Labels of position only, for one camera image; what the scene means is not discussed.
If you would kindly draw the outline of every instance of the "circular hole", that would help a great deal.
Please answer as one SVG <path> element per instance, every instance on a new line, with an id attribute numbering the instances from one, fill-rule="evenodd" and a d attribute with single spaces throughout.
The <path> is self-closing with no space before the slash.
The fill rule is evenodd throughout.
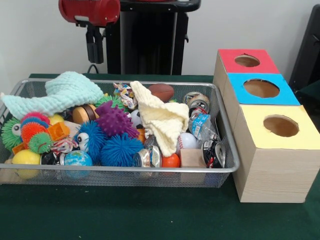
<path id="1" fill-rule="evenodd" d="M 251 79 L 243 85 L 248 93 L 260 98 L 274 98 L 280 92 L 280 89 L 276 85 L 262 79 Z"/>
<path id="2" fill-rule="evenodd" d="M 234 61 L 247 68 L 253 68 L 260 65 L 260 61 L 256 57 L 247 54 L 237 56 Z"/>
<path id="3" fill-rule="evenodd" d="M 266 117 L 263 125 L 266 129 L 281 137 L 292 137 L 299 132 L 298 123 L 281 115 Z"/>

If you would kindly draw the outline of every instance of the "stack of boxes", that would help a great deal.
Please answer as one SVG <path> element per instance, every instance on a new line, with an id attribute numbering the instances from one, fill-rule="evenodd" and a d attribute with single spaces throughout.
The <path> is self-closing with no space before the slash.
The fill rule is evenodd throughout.
<path id="1" fill-rule="evenodd" d="M 268 53 L 220 49 L 213 83 L 240 156 L 240 201 L 303 203 L 320 169 L 320 134 Z"/>

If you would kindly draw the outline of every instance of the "yellow ball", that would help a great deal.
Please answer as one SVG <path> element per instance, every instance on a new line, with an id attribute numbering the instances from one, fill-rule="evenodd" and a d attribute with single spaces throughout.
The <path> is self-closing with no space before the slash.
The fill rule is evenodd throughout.
<path id="1" fill-rule="evenodd" d="M 49 116 L 48 118 L 50 120 L 50 125 L 55 125 L 57 123 L 65 121 L 64 118 L 58 114 L 55 114 L 53 116 Z"/>
<path id="2" fill-rule="evenodd" d="M 41 155 L 30 150 L 19 151 L 12 159 L 12 164 L 30 164 L 39 165 Z M 36 177 L 40 170 L 39 169 L 16 169 L 15 172 L 22 179 L 32 179 Z"/>

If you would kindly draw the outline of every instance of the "white ball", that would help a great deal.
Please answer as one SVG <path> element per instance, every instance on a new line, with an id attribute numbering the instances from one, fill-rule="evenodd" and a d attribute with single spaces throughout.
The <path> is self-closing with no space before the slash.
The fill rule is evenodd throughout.
<path id="1" fill-rule="evenodd" d="M 176 154 L 180 156 L 181 149 L 197 149 L 197 138 L 191 133 L 184 132 L 178 137 L 178 142 L 176 144 Z"/>
<path id="2" fill-rule="evenodd" d="M 142 121 L 141 121 L 141 118 L 140 118 L 140 112 L 139 112 L 138 109 L 134 110 L 131 113 L 131 122 L 132 122 L 132 126 L 135 129 L 142 129 L 143 128 Z"/>

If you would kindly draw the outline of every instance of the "googly eye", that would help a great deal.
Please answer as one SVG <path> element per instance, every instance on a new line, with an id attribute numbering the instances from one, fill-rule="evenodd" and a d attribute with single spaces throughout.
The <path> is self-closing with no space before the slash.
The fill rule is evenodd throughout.
<path id="1" fill-rule="evenodd" d="M 76 138 L 77 142 L 79 143 L 79 148 L 81 151 L 84 152 L 89 152 L 89 146 L 88 146 L 88 142 L 89 142 L 89 135 L 85 132 L 82 132 L 78 135 L 78 137 Z"/>
<path id="2" fill-rule="evenodd" d="M 15 125 L 13 125 L 13 127 L 12 127 L 12 133 L 13 133 L 13 135 L 21 136 L 20 123 L 17 123 L 17 124 L 15 124 Z"/>

